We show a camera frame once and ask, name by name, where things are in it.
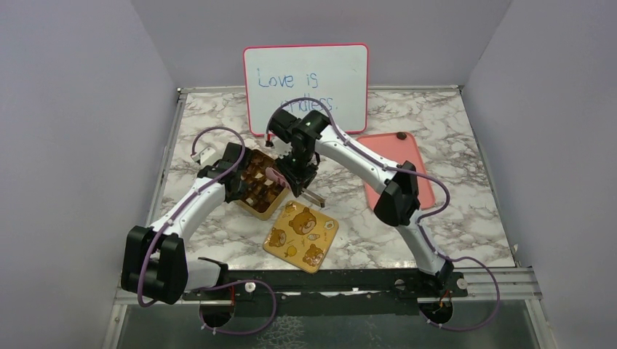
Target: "marble tabletop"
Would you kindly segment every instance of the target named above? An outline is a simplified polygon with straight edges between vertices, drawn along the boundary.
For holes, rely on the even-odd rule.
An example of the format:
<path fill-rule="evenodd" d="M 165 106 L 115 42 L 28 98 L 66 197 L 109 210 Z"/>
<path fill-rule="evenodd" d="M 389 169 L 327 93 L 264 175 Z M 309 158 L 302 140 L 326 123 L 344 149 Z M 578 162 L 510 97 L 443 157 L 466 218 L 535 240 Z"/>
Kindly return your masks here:
<path fill-rule="evenodd" d="M 410 132 L 426 171 L 450 189 L 452 201 L 448 209 L 426 219 L 439 246 L 451 257 L 472 256 L 488 266 L 514 266 L 461 96 L 457 92 L 379 90 L 369 93 L 368 108 L 364 135 Z M 257 140 L 249 132 L 246 115 L 245 93 L 188 95 L 164 187 L 162 212 L 182 198 L 199 171 L 190 153 L 191 143 L 202 129 L 230 127 L 240 132 L 247 147 L 274 155 L 270 148 L 263 147 L 261 138 Z M 222 151 L 230 141 L 236 142 L 231 133 L 217 130 L 204 135 L 197 149 L 209 145 Z M 433 184 L 432 188 L 437 207 L 445 195 L 439 186 Z M 334 161 L 322 159 L 309 189 L 326 198 L 326 207 L 320 211 L 340 223 L 322 269 L 416 266 L 399 233 L 378 220 L 368 207 L 358 177 Z M 289 195 L 283 202 L 291 199 Z M 302 197 L 295 200 L 318 209 Z M 188 259 L 208 257 L 226 262 L 231 269 L 294 269 L 263 250 L 266 235 L 281 209 L 269 220 L 261 221 L 235 203 L 219 206 L 187 243 Z M 476 265 L 463 261 L 456 266 Z"/>

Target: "white wall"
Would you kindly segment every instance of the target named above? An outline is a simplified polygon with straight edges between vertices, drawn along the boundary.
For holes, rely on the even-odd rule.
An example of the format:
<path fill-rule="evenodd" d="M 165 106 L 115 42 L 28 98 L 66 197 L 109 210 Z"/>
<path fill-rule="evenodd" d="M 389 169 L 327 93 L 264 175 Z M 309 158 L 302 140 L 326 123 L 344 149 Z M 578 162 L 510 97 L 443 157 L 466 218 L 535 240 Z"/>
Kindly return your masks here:
<path fill-rule="evenodd" d="M 510 0 L 132 0 L 174 82 L 244 85 L 255 45 L 364 42 L 371 84 L 464 84 Z"/>
<path fill-rule="evenodd" d="M 617 3 L 513 0 L 463 90 L 560 348 L 617 328 Z"/>
<path fill-rule="evenodd" d="M 0 3 L 0 347 L 100 347 L 174 106 L 128 0 Z"/>

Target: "cartoon bear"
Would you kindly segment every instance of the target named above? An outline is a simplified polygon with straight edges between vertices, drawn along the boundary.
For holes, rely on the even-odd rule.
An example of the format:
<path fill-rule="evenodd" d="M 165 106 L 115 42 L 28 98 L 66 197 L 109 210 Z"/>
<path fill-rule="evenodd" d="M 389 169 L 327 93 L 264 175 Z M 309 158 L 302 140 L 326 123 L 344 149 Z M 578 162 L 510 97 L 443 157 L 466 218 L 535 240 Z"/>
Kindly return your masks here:
<path fill-rule="evenodd" d="M 304 254 L 302 261 L 311 267 L 316 267 L 322 259 L 324 259 L 324 251 L 315 246 L 315 244 L 311 244 Z"/>
<path fill-rule="evenodd" d="M 268 245 L 273 247 L 281 247 L 285 244 L 286 240 L 287 234 L 285 233 L 285 230 L 272 228 L 272 235 L 270 236 Z"/>
<path fill-rule="evenodd" d="M 306 235 L 317 225 L 317 218 L 310 213 L 308 207 L 304 207 L 301 213 L 298 213 L 293 220 L 290 221 L 290 227 L 293 228 L 298 235 Z"/>

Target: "brown object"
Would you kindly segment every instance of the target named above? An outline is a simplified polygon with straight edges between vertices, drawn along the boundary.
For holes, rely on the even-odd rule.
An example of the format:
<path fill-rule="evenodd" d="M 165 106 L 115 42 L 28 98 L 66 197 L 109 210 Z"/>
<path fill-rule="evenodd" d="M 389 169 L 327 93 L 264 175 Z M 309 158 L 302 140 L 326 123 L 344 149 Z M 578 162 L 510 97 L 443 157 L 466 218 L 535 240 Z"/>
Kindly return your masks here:
<path fill-rule="evenodd" d="M 297 201 L 289 201 L 263 243 L 263 249 L 307 273 L 315 273 L 338 230 L 338 222 Z"/>
<path fill-rule="evenodd" d="M 274 160 L 259 150 L 253 150 L 249 166 L 242 173 L 248 184 L 245 195 L 236 203 L 260 220 L 267 220 L 285 199 L 289 190 L 266 178 L 266 169 L 276 169 Z"/>

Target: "pink tray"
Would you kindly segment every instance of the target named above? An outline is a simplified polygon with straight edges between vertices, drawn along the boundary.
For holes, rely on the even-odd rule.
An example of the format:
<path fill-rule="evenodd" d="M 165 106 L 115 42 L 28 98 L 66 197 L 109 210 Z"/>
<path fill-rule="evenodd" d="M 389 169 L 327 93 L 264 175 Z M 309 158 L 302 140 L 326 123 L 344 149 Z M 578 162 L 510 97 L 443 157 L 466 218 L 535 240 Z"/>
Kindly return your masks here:
<path fill-rule="evenodd" d="M 376 152 L 377 154 L 388 158 L 399 164 L 409 161 L 415 165 L 415 170 L 426 174 L 426 168 L 422 162 L 422 155 L 418 150 L 418 145 L 415 143 L 415 139 L 408 132 L 403 132 L 407 137 L 400 140 L 395 133 L 384 133 L 381 135 L 366 135 L 358 137 L 358 142 L 365 147 Z M 367 193 L 368 206 L 373 209 L 379 195 L 365 183 L 365 190 Z M 420 208 L 428 209 L 435 205 L 435 194 L 431 188 L 431 183 L 424 178 L 418 178 L 418 190 L 420 192 Z"/>

